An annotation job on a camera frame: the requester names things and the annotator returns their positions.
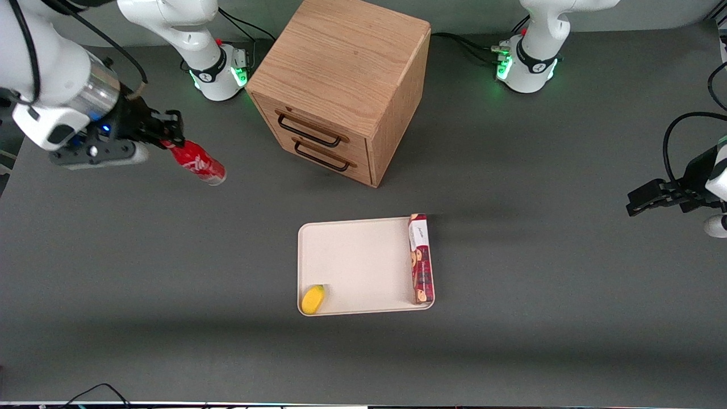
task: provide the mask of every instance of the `black cable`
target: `black cable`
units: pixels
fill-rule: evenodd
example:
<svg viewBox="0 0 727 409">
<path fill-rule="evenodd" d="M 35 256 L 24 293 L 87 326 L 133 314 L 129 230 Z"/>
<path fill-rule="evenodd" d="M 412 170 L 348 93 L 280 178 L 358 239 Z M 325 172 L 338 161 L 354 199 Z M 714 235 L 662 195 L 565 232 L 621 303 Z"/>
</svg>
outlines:
<svg viewBox="0 0 727 409">
<path fill-rule="evenodd" d="M 255 65 L 257 64 L 257 42 L 252 43 L 252 63 L 250 64 L 250 69 L 252 70 L 255 68 Z"/>
<path fill-rule="evenodd" d="M 69 400 L 68 402 L 65 403 L 65 405 L 61 406 L 61 409 L 67 408 L 71 403 L 75 402 L 78 398 L 84 396 L 85 394 L 93 391 L 96 388 L 100 388 L 101 386 L 106 386 L 107 388 L 111 389 L 113 391 L 113 393 L 115 393 L 116 396 L 119 397 L 119 399 L 124 404 L 124 406 L 126 406 L 126 409 L 131 409 L 131 406 L 132 406 L 131 402 L 126 400 L 126 398 L 121 393 L 119 393 L 119 391 L 117 391 L 113 386 L 111 386 L 110 384 L 107 384 L 106 382 L 104 382 L 103 384 L 98 384 L 98 385 L 92 387 L 91 389 L 83 391 L 80 394 L 77 394 L 76 396 L 72 397 L 71 400 Z"/>
<path fill-rule="evenodd" d="M 252 36 L 251 36 L 251 35 L 249 35 L 249 34 L 247 33 L 247 31 L 243 30 L 243 29 L 242 29 L 242 27 L 240 27 L 239 25 L 237 25 L 237 23 L 235 23 L 235 22 L 234 22 L 234 21 L 233 21 L 233 20 L 232 20 L 231 18 L 229 18 L 229 17 L 228 17 L 228 16 L 226 15 L 226 14 L 224 14 L 224 13 L 220 13 L 220 14 L 221 14 L 221 15 L 222 15 L 222 16 L 223 16 L 224 18 L 226 18 L 226 19 L 227 19 L 227 21 L 229 21 L 229 22 L 230 22 L 230 23 L 232 23 L 232 24 L 233 24 L 233 25 L 234 25 L 235 27 L 237 27 L 237 29 L 238 29 L 238 30 L 242 31 L 242 32 L 243 32 L 243 33 L 244 33 L 244 34 L 245 34 L 245 35 L 247 36 L 247 38 L 249 38 L 249 39 L 250 39 L 250 41 L 252 41 L 253 43 L 255 43 L 255 41 L 256 41 L 256 40 L 255 40 L 254 38 L 252 38 Z"/>
<path fill-rule="evenodd" d="M 28 59 L 31 62 L 31 71 L 33 72 L 33 99 L 30 102 L 27 102 L 16 98 L 15 95 L 13 95 L 11 98 L 19 104 L 33 105 L 38 101 L 38 98 L 41 94 L 41 70 L 38 64 L 38 53 L 36 52 L 36 45 L 33 42 L 31 30 L 28 28 L 28 22 L 25 21 L 25 16 L 23 15 L 23 11 L 21 10 L 20 5 L 17 3 L 17 0 L 9 1 L 12 11 L 15 14 L 17 24 L 20 26 L 20 30 L 23 32 L 23 39 L 25 40 L 25 46 L 28 48 Z"/>
<path fill-rule="evenodd" d="M 723 104 L 722 101 L 720 101 L 720 98 L 717 96 L 717 93 L 715 92 L 715 89 L 712 85 L 712 82 L 715 80 L 715 77 L 717 76 L 717 74 L 719 74 L 720 71 L 722 71 L 725 67 L 727 67 L 727 63 L 722 63 L 722 64 L 720 64 L 720 66 L 717 67 L 717 69 L 712 71 L 712 73 L 710 74 L 710 77 L 707 78 L 707 90 L 710 92 L 710 96 L 717 103 L 717 105 L 719 105 L 722 109 L 727 111 L 727 106 L 725 106 L 725 104 Z"/>
<path fill-rule="evenodd" d="M 78 20 L 81 24 L 85 25 L 89 30 L 93 31 L 94 33 L 96 33 L 96 35 L 98 35 L 99 37 L 104 39 L 104 41 L 111 44 L 111 46 L 113 48 L 115 48 L 117 51 L 119 51 L 127 60 L 129 60 L 129 62 L 131 64 L 134 65 L 134 67 L 136 67 L 137 71 L 139 71 L 139 75 L 141 76 L 141 85 L 131 95 L 127 95 L 126 98 L 128 98 L 128 99 L 138 98 L 139 95 L 141 94 L 141 91 L 144 89 L 144 86 L 149 83 L 149 80 L 147 79 L 147 76 L 146 76 L 146 71 L 144 71 L 144 68 L 139 64 L 139 62 L 136 61 L 136 59 L 133 58 L 132 55 L 129 54 L 122 46 L 118 45 L 116 43 L 116 41 L 112 40 L 103 31 L 96 28 L 95 25 L 89 23 L 86 19 L 81 17 L 77 12 L 74 12 L 72 9 L 69 9 L 68 7 L 66 7 L 65 4 L 61 3 L 58 0 L 45 0 L 45 1 L 50 1 L 51 3 L 57 5 L 58 7 L 60 7 L 64 11 L 66 11 L 68 14 L 71 15 L 71 17 Z"/>
<path fill-rule="evenodd" d="M 267 34 L 268 37 L 270 37 L 271 39 L 273 39 L 273 41 L 278 41 L 278 39 L 273 34 L 270 34 L 266 30 L 263 30 L 262 28 L 256 26 L 255 24 L 248 23 L 245 20 L 241 20 L 241 19 L 233 16 L 232 14 L 230 14 L 230 13 L 226 12 L 225 10 L 223 10 L 222 7 L 218 7 L 218 10 L 220 11 L 220 14 L 226 15 L 227 17 L 229 17 L 229 18 L 231 18 L 231 19 L 233 19 L 233 20 L 235 20 L 235 21 L 237 21 L 239 23 L 243 23 L 244 25 L 248 25 L 250 27 L 253 27 L 255 30 L 262 31 L 263 33 Z"/>
<path fill-rule="evenodd" d="M 520 20 L 519 23 L 515 24 L 515 27 L 511 30 L 513 33 L 516 33 L 520 28 L 523 26 L 523 24 L 527 23 L 528 20 L 530 20 L 530 14 L 525 16 L 522 20 Z"/>
<path fill-rule="evenodd" d="M 717 17 L 722 12 L 722 10 L 725 9 L 725 7 L 727 7 L 727 2 L 720 1 L 719 3 L 717 3 L 716 6 L 714 6 L 714 8 L 712 9 L 711 12 L 707 13 L 707 16 L 704 19 L 706 20 L 709 18 Z"/>
<path fill-rule="evenodd" d="M 434 34 L 432 34 L 432 36 L 444 37 L 444 38 L 447 38 L 447 39 L 455 40 L 456 43 L 458 43 L 460 46 L 462 46 L 462 48 L 467 53 L 469 53 L 470 55 L 472 55 L 474 58 L 482 61 L 483 63 L 490 64 L 490 63 L 493 62 L 493 60 L 487 60 L 486 58 L 481 57 L 480 55 L 478 55 L 472 49 L 472 48 L 474 48 L 474 49 L 477 49 L 477 50 L 480 50 L 480 51 L 489 51 L 489 48 L 482 47 L 481 45 L 479 45 L 479 44 L 477 44 L 477 43 L 475 43 L 473 41 L 470 41 L 470 40 L 466 39 L 465 37 L 458 36 L 458 35 L 452 34 L 452 33 L 434 33 Z"/>
<path fill-rule="evenodd" d="M 446 37 L 448 39 L 453 39 L 453 40 L 455 40 L 457 42 L 463 42 L 463 43 L 469 45 L 472 48 L 482 49 L 484 51 L 489 51 L 490 50 L 488 47 L 483 47 L 483 46 L 475 43 L 474 41 L 470 41 L 470 40 L 466 39 L 465 37 L 458 36 L 456 34 L 452 34 L 452 33 L 434 33 L 432 35 L 433 36 L 437 36 L 437 37 Z"/>
<path fill-rule="evenodd" d="M 690 202 L 698 205 L 698 206 L 705 206 L 705 207 L 713 207 L 712 205 L 707 204 L 706 202 L 700 202 L 697 200 L 694 196 L 687 194 L 686 190 L 677 182 L 676 178 L 674 177 L 674 172 L 672 171 L 672 165 L 669 160 L 669 138 L 671 137 L 672 131 L 674 130 L 674 127 L 677 126 L 677 124 L 684 119 L 691 118 L 692 116 L 706 116 L 708 118 L 714 118 L 714 119 L 720 119 L 722 121 L 727 121 L 727 115 L 722 114 L 715 114 L 714 112 L 702 112 L 702 111 L 695 111 L 695 112 L 689 112 L 687 114 L 679 116 L 677 119 L 672 121 L 672 123 L 667 128 L 666 133 L 664 134 L 664 144 L 662 145 L 662 153 L 664 155 L 664 168 L 667 171 L 667 175 L 669 176 L 669 182 L 674 186 L 674 189 L 679 192 L 683 197 L 687 198 Z"/>
<path fill-rule="evenodd" d="M 76 2 L 73 2 L 73 1 L 66 1 L 66 3 L 68 3 L 71 6 L 75 7 L 77 13 L 85 12 L 86 10 L 88 10 L 88 9 L 91 8 L 91 6 L 81 6 L 81 5 L 79 5 L 79 4 L 77 4 Z"/>
</svg>

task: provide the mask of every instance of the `black metal handle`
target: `black metal handle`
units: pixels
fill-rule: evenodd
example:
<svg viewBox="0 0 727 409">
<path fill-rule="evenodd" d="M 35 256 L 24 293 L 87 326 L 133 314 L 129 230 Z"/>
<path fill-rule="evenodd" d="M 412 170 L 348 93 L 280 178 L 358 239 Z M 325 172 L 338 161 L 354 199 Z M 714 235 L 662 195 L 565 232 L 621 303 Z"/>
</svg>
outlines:
<svg viewBox="0 0 727 409">
<path fill-rule="evenodd" d="M 316 158 L 313 155 L 306 154 L 304 151 L 301 151 L 300 149 L 298 149 L 299 147 L 300 147 L 300 142 L 299 141 L 296 141 L 296 143 L 295 143 L 295 151 L 300 156 L 303 156 L 304 158 L 308 158 L 308 159 L 314 161 L 315 163 L 322 164 L 325 167 L 329 167 L 329 168 L 331 168 L 333 170 L 337 170 L 338 172 L 345 172 L 346 169 L 348 169 L 348 165 L 350 165 L 350 163 L 348 163 L 348 162 L 346 162 L 346 164 L 343 165 L 343 166 L 341 166 L 341 167 L 338 167 L 338 166 L 336 166 L 334 164 L 329 164 L 328 162 L 326 162 L 326 161 L 324 161 L 322 159 Z"/>
<path fill-rule="evenodd" d="M 315 136 L 313 136 L 311 134 L 308 134 L 308 133 L 305 133 L 302 130 L 297 130 L 297 129 L 289 126 L 289 125 L 285 125 L 283 123 L 283 119 L 285 119 L 285 114 L 280 114 L 280 116 L 278 117 L 278 125 L 280 125 L 280 127 L 283 128 L 286 131 L 293 132 L 295 135 L 302 136 L 305 139 L 310 139 L 313 142 L 320 143 L 321 145 L 326 146 L 328 148 L 335 148 L 336 146 L 338 146 L 339 143 L 341 143 L 341 137 L 340 136 L 336 137 L 336 140 L 334 142 L 326 142 L 325 140 L 322 140 L 320 138 L 316 138 Z"/>
</svg>

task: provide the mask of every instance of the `gray table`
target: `gray table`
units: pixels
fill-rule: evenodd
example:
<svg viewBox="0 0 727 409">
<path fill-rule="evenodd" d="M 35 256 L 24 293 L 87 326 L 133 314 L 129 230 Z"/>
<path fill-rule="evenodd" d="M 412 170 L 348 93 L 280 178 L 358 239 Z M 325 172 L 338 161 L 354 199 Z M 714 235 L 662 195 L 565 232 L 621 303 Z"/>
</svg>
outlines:
<svg viewBox="0 0 727 409">
<path fill-rule="evenodd" d="M 727 242 L 709 210 L 624 208 L 664 175 L 669 122 L 717 109 L 714 25 L 574 34 L 535 95 L 448 41 L 377 190 L 284 152 L 247 96 L 204 100 L 172 49 L 132 49 L 228 180 L 161 151 L 70 172 L 25 143 L 0 201 L 3 399 L 725 407 Z M 679 128 L 678 172 L 723 130 Z M 411 212 L 432 215 L 432 309 L 300 315 L 302 224 Z"/>
</svg>

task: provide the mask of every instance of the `yellow object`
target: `yellow object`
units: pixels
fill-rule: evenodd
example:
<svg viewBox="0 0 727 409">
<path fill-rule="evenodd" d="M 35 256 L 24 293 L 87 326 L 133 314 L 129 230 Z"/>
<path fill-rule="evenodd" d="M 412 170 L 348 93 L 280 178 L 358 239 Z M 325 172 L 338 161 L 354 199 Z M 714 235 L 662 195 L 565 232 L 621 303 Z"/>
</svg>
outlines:
<svg viewBox="0 0 727 409">
<path fill-rule="evenodd" d="M 303 296 L 303 301 L 300 302 L 300 309 L 303 314 L 313 315 L 318 311 L 318 308 L 323 303 L 323 299 L 326 297 L 326 289 L 322 285 L 314 285 Z"/>
</svg>

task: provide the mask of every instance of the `wooden drawer cabinet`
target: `wooden drawer cabinet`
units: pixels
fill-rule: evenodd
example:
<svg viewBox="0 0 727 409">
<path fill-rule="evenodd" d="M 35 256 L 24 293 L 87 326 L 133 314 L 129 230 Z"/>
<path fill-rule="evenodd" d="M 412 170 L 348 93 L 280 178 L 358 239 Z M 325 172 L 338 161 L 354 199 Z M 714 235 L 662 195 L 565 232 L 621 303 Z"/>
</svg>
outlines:
<svg viewBox="0 0 727 409">
<path fill-rule="evenodd" d="M 377 187 L 422 98 L 429 23 L 305 0 L 247 84 L 281 147 Z"/>
</svg>

